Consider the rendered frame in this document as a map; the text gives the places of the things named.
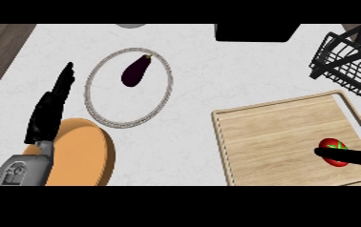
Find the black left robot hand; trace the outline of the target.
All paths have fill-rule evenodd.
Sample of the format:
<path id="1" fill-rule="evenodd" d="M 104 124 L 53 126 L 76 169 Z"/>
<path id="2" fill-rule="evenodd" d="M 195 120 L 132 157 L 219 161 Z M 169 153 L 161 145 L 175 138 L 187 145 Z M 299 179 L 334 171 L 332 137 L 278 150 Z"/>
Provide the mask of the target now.
<path id="1" fill-rule="evenodd" d="M 44 93 L 36 105 L 24 139 L 27 144 L 55 139 L 62 120 L 64 105 L 74 82 L 74 63 L 70 62 L 58 76 L 52 91 Z"/>

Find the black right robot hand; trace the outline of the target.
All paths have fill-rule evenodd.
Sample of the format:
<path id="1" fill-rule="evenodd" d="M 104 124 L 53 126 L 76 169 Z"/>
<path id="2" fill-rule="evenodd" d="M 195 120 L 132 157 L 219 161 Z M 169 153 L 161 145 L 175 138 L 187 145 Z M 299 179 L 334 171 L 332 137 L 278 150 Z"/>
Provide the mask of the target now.
<path id="1" fill-rule="evenodd" d="M 324 158 L 361 165 L 361 151 L 315 148 L 315 154 Z"/>

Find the red tomato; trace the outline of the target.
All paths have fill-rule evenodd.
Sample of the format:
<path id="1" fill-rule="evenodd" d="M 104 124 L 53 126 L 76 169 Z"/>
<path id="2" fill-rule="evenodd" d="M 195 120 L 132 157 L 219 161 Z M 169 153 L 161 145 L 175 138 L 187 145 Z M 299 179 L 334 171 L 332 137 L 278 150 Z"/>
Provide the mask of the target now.
<path id="1" fill-rule="evenodd" d="M 318 147 L 346 150 L 345 143 L 336 138 L 324 138 L 318 143 Z M 337 161 L 332 158 L 324 158 L 323 160 L 334 167 L 345 167 L 346 165 L 346 162 Z"/>

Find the pale wooden tray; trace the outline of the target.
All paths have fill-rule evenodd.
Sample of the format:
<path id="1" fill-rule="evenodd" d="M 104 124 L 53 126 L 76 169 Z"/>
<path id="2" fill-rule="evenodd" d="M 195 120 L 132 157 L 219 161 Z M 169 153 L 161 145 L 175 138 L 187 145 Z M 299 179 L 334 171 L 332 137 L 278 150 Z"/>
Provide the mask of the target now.
<path id="1" fill-rule="evenodd" d="M 225 180 L 241 185 L 361 186 L 361 165 L 315 154 L 326 138 L 361 151 L 361 115 L 340 91 L 212 113 Z"/>

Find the orange round plate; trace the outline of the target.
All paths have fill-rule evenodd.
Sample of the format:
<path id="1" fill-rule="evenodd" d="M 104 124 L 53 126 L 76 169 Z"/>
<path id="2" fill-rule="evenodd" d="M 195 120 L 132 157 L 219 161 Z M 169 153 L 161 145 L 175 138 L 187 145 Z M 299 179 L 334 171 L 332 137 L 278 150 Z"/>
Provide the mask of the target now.
<path id="1" fill-rule="evenodd" d="M 84 118 L 62 120 L 44 186 L 105 186 L 114 163 L 115 148 L 107 131 Z"/>

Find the dark purple eggplant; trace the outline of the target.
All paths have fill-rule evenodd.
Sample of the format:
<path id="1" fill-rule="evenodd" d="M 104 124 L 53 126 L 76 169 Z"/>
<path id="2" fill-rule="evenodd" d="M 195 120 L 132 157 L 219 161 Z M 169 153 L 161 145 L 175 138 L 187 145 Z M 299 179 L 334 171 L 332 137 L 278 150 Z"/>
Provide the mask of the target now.
<path id="1" fill-rule="evenodd" d="M 151 64 L 151 55 L 145 54 L 127 67 L 121 74 L 121 82 L 127 87 L 135 87 Z"/>

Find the black appliance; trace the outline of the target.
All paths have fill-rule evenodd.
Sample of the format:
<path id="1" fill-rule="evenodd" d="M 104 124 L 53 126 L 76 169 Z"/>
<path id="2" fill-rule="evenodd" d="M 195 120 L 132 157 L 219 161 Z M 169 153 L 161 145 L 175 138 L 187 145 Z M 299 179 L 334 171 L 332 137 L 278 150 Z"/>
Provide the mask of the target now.
<path id="1" fill-rule="evenodd" d="M 216 24 L 215 37 L 223 42 L 280 42 L 293 36 L 299 24 Z"/>

